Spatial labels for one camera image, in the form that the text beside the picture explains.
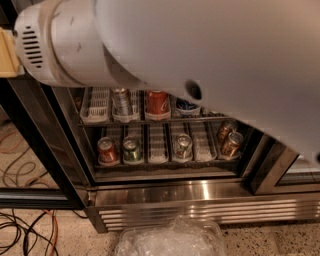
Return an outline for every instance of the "robotic arm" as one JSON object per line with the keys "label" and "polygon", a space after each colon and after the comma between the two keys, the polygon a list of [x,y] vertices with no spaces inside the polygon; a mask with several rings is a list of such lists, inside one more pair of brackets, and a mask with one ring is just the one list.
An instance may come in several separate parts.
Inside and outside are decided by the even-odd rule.
{"label": "robotic arm", "polygon": [[320,165],[320,2],[47,0],[17,52],[52,86],[160,89],[221,111]]}

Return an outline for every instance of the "speckled floor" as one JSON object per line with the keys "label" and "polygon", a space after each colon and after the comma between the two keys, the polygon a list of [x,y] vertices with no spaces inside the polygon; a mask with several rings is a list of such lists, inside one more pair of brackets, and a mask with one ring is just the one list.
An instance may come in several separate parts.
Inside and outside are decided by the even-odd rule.
{"label": "speckled floor", "polygon": [[[12,125],[0,129],[0,137],[12,131]],[[14,134],[3,141],[0,149],[10,148],[21,139],[19,134]],[[7,169],[13,159],[26,150],[27,146],[22,144],[10,152],[2,154],[0,152],[0,170],[2,175],[0,187],[26,186],[30,179],[43,174],[45,169],[40,161],[35,157],[32,150],[13,166],[6,177],[3,171]],[[19,168],[25,161],[32,160],[36,167],[28,175],[16,176]],[[32,164],[29,164],[20,170],[20,174],[28,173]],[[43,176],[39,184],[33,186],[46,187],[55,186],[54,181],[49,175]],[[10,213],[9,209],[0,209],[1,213]],[[42,211],[40,210],[15,210],[18,217],[27,223],[32,223]],[[109,256],[113,255],[114,249],[118,243],[119,233],[97,234],[90,221],[80,219],[72,211],[57,211],[57,220],[59,226],[57,249],[61,256]],[[5,221],[0,217],[0,226]],[[51,218],[44,217],[35,226],[35,230],[45,237],[49,238],[51,234]],[[225,241],[226,252],[229,256],[319,256],[320,255],[320,221],[295,221],[295,222],[277,222],[263,224],[239,224],[221,226],[223,238]],[[15,228],[8,227],[0,230],[0,247],[10,244],[15,236]],[[4,255],[23,255],[22,241],[14,246]],[[47,242],[40,240],[29,255],[44,255]]]}
{"label": "speckled floor", "polygon": [[[9,209],[0,212],[10,213]],[[41,211],[16,210],[27,223]],[[118,243],[119,233],[98,234],[89,220],[80,219],[72,211],[57,211],[59,235],[57,250],[61,256],[111,256]],[[51,219],[43,218],[35,226],[46,237],[51,234]],[[229,256],[319,256],[320,222],[298,221],[221,226],[226,252]],[[0,244],[9,244],[14,228],[0,232]],[[22,241],[5,255],[23,255]],[[44,255],[47,243],[40,240],[30,255]]]}

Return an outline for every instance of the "plastic bag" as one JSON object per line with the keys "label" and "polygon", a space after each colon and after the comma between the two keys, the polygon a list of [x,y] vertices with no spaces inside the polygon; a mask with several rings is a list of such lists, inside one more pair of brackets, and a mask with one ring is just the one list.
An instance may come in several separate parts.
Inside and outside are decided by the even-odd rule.
{"label": "plastic bag", "polygon": [[177,217],[168,227],[125,230],[115,256],[225,256],[215,222]]}

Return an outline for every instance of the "red can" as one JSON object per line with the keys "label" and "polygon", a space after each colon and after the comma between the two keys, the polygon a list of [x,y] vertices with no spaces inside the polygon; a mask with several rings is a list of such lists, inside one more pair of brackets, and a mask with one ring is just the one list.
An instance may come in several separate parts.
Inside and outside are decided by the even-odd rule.
{"label": "red can", "polygon": [[98,141],[98,152],[101,162],[105,164],[117,163],[118,152],[111,138],[103,137]]}
{"label": "red can", "polygon": [[169,112],[169,95],[162,91],[146,92],[147,113],[161,115]]}

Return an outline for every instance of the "can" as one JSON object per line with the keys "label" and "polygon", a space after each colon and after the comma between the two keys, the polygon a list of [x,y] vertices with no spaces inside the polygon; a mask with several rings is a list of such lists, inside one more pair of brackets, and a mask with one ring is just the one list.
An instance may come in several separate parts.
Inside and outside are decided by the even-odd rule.
{"label": "can", "polygon": [[179,134],[173,141],[173,153],[177,158],[189,158],[192,154],[192,140],[187,134]]}
{"label": "can", "polygon": [[198,108],[198,105],[193,104],[187,100],[177,98],[176,108],[181,110],[194,110]]}
{"label": "can", "polygon": [[243,142],[243,136],[238,132],[229,133],[221,147],[221,154],[226,157],[233,157],[239,151]]}
{"label": "can", "polygon": [[162,91],[146,92],[147,113],[162,115],[169,112],[169,95]]}
{"label": "can", "polygon": [[221,146],[223,144],[223,142],[228,137],[230,132],[237,131],[237,128],[238,128],[238,123],[236,120],[229,119],[229,120],[223,121],[217,133],[217,140],[219,145]]}
{"label": "can", "polygon": [[116,114],[119,116],[132,115],[130,91],[125,88],[112,88],[111,94]]}
{"label": "can", "polygon": [[141,148],[136,137],[128,136],[122,141],[123,159],[127,162],[141,160]]}
{"label": "can", "polygon": [[98,152],[103,163],[112,164],[118,161],[116,146],[109,137],[103,137],[98,141]]}

